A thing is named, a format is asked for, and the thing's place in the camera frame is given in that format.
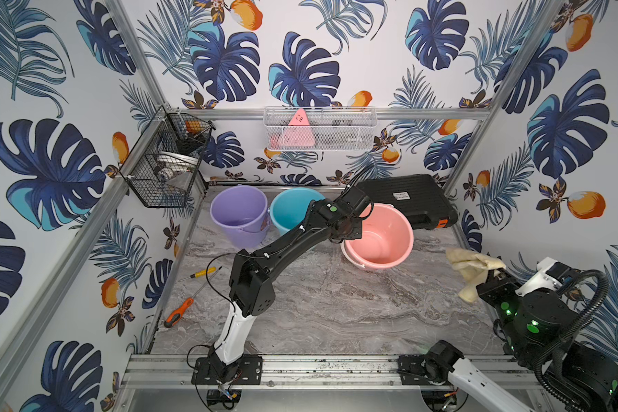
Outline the pink plastic bucket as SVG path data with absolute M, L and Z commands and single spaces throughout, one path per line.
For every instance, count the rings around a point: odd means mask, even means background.
M 345 240 L 342 254 L 366 270 L 387 270 L 401 264 L 414 246 L 414 232 L 405 215 L 389 204 L 374 204 L 364 212 L 362 238 Z

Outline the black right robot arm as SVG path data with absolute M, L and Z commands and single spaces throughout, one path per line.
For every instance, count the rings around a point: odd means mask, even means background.
M 462 249 L 447 258 L 465 280 L 459 296 L 495 312 L 494 333 L 520 367 L 568 411 L 618 411 L 618 362 L 578 340 L 609 297 L 609 276 L 546 257 L 528 278 Z

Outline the yellow cleaning cloth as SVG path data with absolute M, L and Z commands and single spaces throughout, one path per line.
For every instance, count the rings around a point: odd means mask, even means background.
M 465 280 L 465 286 L 458 296 L 468 303 L 474 303 L 479 299 L 477 286 L 485 283 L 489 271 L 506 269 L 506 264 L 500 259 L 461 248 L 446 249 L 446 258 L 451 267 Z

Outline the teal plastic bucket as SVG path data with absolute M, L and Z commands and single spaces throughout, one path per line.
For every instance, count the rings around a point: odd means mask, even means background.
M 298 187 L 278 194 L 270 206 L 270 218 L 280 235 L 299 225 L 307 214 L 312 201 L 324 199 L 316 190 Z

